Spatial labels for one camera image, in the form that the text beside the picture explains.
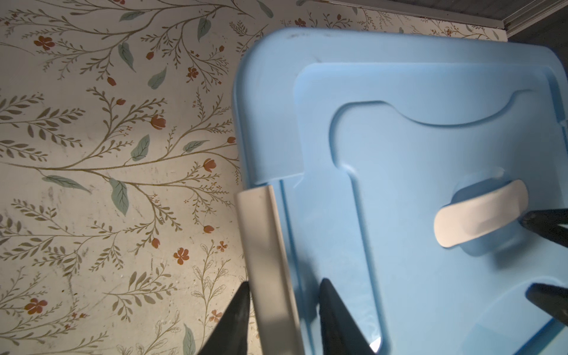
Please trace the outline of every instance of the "leaf pattern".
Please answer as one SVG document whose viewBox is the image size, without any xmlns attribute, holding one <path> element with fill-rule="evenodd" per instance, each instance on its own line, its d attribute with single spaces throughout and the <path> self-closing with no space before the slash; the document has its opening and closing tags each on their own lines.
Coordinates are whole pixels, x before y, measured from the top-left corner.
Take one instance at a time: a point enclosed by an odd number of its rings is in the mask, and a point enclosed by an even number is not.
<svg viewBox="0 0 568 355">
<path fill-rule="evenodd" d="M 269 18 L 273 18 L 274 17 L 274 13 L 272 12 L 272 10 L 270 8 L 268 8 L 267 5 L 265 5 L 262 1 L 257 0 L 258 5 L 260 6 L 260 9 L 266 14 L 266 16 L 268 16 Z"/>
<path fill-rule="evenodd" d="M 201 37 L 206 35 L 209 30 L 211 29 L 211 21 L 202 17 L 199 19 L 199 23 L 197 25 L 197 40 L 199 41 Z"/>
<path fill-rule="evenodd" d="M 128 43 L 124 42 L 118 45 L 118 54 L 120 58 L 122 58 L 122 60 L 124 60 L 124 62 L 128 64 L 130 69 L 134 70 L 134 57 L 130 52 L 130 46 L 128 45 Z"/>
<path fill-rule="evenodd" d="M 118 210 L 126 216 L 126 212 L 128 211 L 128 193 L 126 184 L 113 178 L 110 178 L 108 182 L 112 186 L 112 202 Z"/>
<path fill-rule="evenodd" d="M 185 336 L 183 337 L 183 355 L 194 355 L 195 338 L 193 338 L 193 332 L 186 324 L 183 326 L 185 327 Z"/>
<path fill-rule="evenodd" d="M 49 175 L 49 176 L 45 176 L 42 180 L 47 181 L 47 182 L 53 182 L 53 183 L 56 183 L 59 186 L 63 186 L 63 187 L 69 187 L 71 189 L 80 189 L 80 190 L 85 190 L 87 192 L 90 192 L 89 190 L 84 188 L 80 183 L 78 183 L 74 180 L 71 180 L 69 178 L 62 177 L 62 176 Z"/>
<path fill-rule="evenodd" d="M 189 143 L 187 143 L 186 145 L 183 146 L 183 150 L 186 153 L 190 153 L 191 151 L 193 151 L 193 149 L 200 147 L 203 143 L 208 142 L 208 140 L 194 140 L 191 141 Z"/>
<path fill-rule="evenodd" d="M 131 12 L 127 12 L 125 14 L 123 14 L 120 17 L 119 21 L 130 21 L 130 20 L 134 20 L 135 18 L 137 18 L 138 16 L 144 15 L 145 12 L 143 11 L 131 11 Z"/>
<path fill-rule="evenodd" d="M 148 86 L 151 87 L 154 90 L 156 90 L 158 87 L 160 87 L 160 85 L 162 85 L 162 83 L 164 82 L 164 79 L 166 78 L 166 70 L 167 70 L 167 68 L 164 68 L 164 70 L 162 70 L 161 72 L 152 76 L 150 78 L 150 80 L 148 81 Z"/>
<path fill-rule="evenodd" d="M 136 148 L 130 153 L 132 160 L 139 161 L 146 158 L 148 148 L 150 148 L 150 135 L 145 135 L 140 139 Z"/>
<path fill-rule="evenodd" d="M 2 355 L 47 345 L 54 354 L 199 353 L 248 276 L 230 218 L 242 189 L 231 82 L 265 35 L 319 27 L 507 38 L 307 0 L 1 8 Z M 248 353 L 259 355 L 254 313 L 249 330 Z"/>
</svg>

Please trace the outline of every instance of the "light blue container lid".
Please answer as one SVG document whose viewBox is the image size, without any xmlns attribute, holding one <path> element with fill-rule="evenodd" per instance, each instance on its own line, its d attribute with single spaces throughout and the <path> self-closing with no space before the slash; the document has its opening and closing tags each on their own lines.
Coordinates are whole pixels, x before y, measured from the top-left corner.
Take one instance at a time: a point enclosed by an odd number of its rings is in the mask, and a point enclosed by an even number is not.
<svg viewBox="0 0 568 355">
<path fill-rule="evenodd" d="M 543 47 L 305 28 L 255 45 L 233 95 L 245 184 L 274 187 L 306 353 L 327 277 L 381 355 L 565 354 L 524 292 L 566 286 L 568 249 L 518 222 L 445 249 L 433 221 L 515 179 L 530 210 L 568 206 L 567 105 Z"/>
</svg>

